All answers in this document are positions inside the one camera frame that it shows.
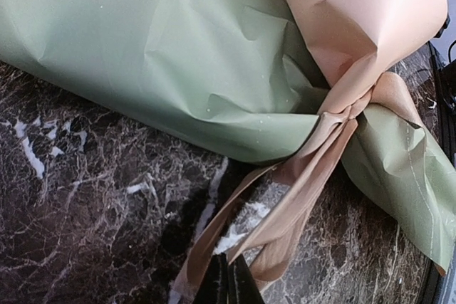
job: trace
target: dark marble surface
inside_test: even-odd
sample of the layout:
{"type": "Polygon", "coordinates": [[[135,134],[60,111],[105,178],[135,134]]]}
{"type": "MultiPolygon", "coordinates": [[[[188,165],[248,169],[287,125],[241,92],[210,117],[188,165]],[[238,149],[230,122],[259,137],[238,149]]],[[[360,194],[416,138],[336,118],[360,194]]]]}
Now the dark marble surface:
{"type": "MultiPolygon", "coordinates": [[[[435,131],[427,48],[393,70],[435,131]]],[[[175,303],[188,248],[250,169],[0,64],[0,303],[175,303]]],[[[284,191],[265,179],[230,232],[284,191]]],[[[414,303],[426,264],[338,167],[264,297],[414,303]]]]}

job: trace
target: wrapping paper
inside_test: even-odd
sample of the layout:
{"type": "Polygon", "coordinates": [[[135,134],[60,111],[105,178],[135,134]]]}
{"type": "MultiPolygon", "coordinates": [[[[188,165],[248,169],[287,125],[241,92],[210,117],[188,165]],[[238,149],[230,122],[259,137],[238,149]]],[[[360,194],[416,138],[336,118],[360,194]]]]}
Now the wrapping paper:
{"type": "Polygon", "coordinates": [[[208,150],[272,164],[207,227],[182,283],[197,288],[237,196],[272,169],[291,190],[228,257],[264,246],[252,274],[259,287],[279,278],[342,154],[360,190],[446,269],[455,170],[400,78],[384,73],[438,31],[446,1],[286,1],[293,15],[284,0],[0,0],[0,59],[208,150]]]}
{"type": "Polygon", "coordinates": [[[297,151],[324,97],[291,18],[284,0],[0,0],[0,59],[261,163],[297,151]]]}

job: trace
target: paper ribbon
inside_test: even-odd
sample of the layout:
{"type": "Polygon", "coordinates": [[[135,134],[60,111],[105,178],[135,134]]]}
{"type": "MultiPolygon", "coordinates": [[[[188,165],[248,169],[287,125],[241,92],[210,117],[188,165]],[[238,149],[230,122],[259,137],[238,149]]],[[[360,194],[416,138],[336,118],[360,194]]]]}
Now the paper ribbon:
{"type": "Polygon", "coordinates": [[[446,19],[446,0],[287,0],[306,45],[331,90],[320,120],[304,146],[283,164],[252,172],[198,238],[175,282],[197,288],[236,199],[261,175],[275,169],[290,190],[249,235],[228,251],[232,262],[263,246],[251,264],[265,288],[287,269],[316,200],[357,128],[356,117],[378,103],[423,126],[406,84],[392,65],[431,39],[446,19]]]}

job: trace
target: black object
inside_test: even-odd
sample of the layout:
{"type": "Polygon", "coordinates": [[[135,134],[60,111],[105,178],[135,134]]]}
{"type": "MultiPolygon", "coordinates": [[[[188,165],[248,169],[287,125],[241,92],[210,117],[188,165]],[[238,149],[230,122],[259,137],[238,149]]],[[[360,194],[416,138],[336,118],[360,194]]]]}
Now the black object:
{"type": "Polygon", "coordinates": [[[451,52],[452,52],[452,49],[456,46],[456,41],[454,41],[453,43],[450,44],[450,47],[448,48],[448,61],[451,63],[453,61],[452,59],[452,55],[451,55],[451,52]]]}
{"type": "Polygon", "coordinates": [[[421,285],[417,304],[438,304],[442,294],[443,278],[437,272],[431,260],[427,261],[426,278],[421,285]]]}
{"type": "Polygon", "coordinates": [[[435,75],[435,91],[437,93],[437,103],[439,103],[440,100],[442,105],[447,108],[439,108],[439,119],[443,120],[443,122],[441,122],[441,124],[443,124],[442,129],[451,129],[452,125],[450,125],[450,127],[447,127],[445,123],[448,120],[452,121],[452,119],[447,119],[446,114],[453,116],[456,115],[456,60],[444,66],[440,61],[439,53],[432,45],[430,45],[430,50],[432,54],[431,64],[435,75]]]}
{"type": "Polygon", "coordinates": [[[451,19],[450,19],[450,15],[447,16],[447,20],[444,22],[442,28],[439,30],[439,32],[437,32],[435,34],[435,38],[440,38],[443,31],[448,27],[448,25],[450,25],[450,22],[451,22],[451,19]]]}
{"type": "Polygon", "coordinates": [[[213,256],[193,304],[264,304],[243,257],[228,266],[227,256],[213,256]]]}

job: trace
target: green wrapping paper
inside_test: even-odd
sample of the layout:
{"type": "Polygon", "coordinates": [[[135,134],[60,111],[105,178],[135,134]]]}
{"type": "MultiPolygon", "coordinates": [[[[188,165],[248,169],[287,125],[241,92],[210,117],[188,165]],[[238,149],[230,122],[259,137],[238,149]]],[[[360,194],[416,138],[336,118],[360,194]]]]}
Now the green wrapping paper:
{"type": "Polygon", "coordinates": [[[369,105],[342,157],[353,183],[398,220],[407,237],[447,269],[456,234],[456,172],[434,137],[369,105]]]}
{"type": "MultiPolygon", "coordinates": [[[[192,144],[255,164],[316,126],[326,81],[283,0],[0,0],[0,60],[192,144]]],[[[447,268],[456,173],[428,131],[378,105],[350,178],[447,268]]]]}

